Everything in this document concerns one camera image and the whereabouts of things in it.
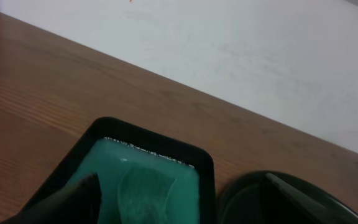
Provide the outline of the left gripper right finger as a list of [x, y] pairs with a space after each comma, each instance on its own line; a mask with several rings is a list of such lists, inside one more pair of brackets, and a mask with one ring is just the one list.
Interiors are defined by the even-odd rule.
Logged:
[[260, 184], [260, 204], [267, 223], [358, 224], [355, 214], [319, 203], [271, 173]]

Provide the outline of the green yellow sponge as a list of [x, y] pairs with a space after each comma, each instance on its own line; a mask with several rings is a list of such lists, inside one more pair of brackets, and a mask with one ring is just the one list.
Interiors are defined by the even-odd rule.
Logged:
[[168, 223], [167, 201], [173, 177], [146, 167], [130, 168], [117, 190], [117, 204], [123, 224]]

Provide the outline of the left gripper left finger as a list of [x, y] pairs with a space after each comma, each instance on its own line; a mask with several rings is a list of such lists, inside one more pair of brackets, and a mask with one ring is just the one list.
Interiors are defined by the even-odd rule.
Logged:
[[98, 175], [92, 173], [1, 224], [97, 224], [101, 199]]

